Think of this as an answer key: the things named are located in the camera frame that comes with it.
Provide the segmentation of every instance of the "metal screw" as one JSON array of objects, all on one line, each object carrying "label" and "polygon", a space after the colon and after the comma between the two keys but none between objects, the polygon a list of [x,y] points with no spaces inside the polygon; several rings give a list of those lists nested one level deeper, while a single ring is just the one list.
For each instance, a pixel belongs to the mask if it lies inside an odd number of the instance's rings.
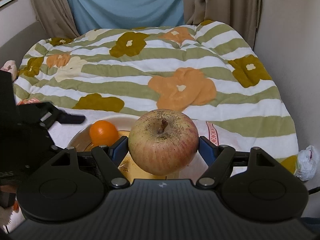
[{"label": "metal screw", "polygon": [[126,183],[127,183],[127,180],[124,178],[114,178],[111,180],[111,184],[113,186],[121,187],[121,186],[124,186]]},{"label": "metal screw", "polygon": [[212,178],[201,178],[201,179],[199,179],[199,183],[202,186],[211,186],[211,185],[214,184],[214,179],[212,179]]}]

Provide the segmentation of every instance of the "headboard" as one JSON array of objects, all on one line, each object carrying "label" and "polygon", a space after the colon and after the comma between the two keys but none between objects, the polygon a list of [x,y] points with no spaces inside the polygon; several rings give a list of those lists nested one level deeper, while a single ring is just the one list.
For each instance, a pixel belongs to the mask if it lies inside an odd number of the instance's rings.
[{"label": "headboard", "polygon": [[0,68],[7,60],[15,60],[20,66],[23,56],[39,40],[49,38],[40,22],[29,25],[0,47]]}]

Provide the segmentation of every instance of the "blue curtain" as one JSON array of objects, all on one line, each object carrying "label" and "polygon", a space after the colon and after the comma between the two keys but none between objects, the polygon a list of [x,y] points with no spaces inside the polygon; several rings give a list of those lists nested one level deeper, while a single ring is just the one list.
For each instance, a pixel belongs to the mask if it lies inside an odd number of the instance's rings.
[{"label": "blue curtain", "polygon": [[80,34],[99,28],[184,24],[183,0],[68,0]]}]

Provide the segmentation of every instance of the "comforter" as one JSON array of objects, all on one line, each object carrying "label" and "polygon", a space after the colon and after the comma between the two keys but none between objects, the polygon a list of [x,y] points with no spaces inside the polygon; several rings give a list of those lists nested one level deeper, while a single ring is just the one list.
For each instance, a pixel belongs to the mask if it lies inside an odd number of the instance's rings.
[{"label": "comforter", "polygon": [[230,26],[98,29],[41,40],[14,83],[17,103],[141,116],[157,108],[206,121],[208,137],[239,151],[259,146],[292,173],[298,144],[279,91]]}]

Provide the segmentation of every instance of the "apple stem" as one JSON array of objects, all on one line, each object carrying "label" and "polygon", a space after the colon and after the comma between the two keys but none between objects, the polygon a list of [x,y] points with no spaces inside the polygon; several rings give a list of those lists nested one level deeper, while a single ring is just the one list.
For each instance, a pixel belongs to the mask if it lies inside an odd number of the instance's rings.
[{"label": "apple stem", "polygon": [[164,132],[164,129],[167,127],[168,125],[168,122],[166,119],[162,119],[162,123],[161,123],[161,126],[158,130],[158,134],[162,134]]}]

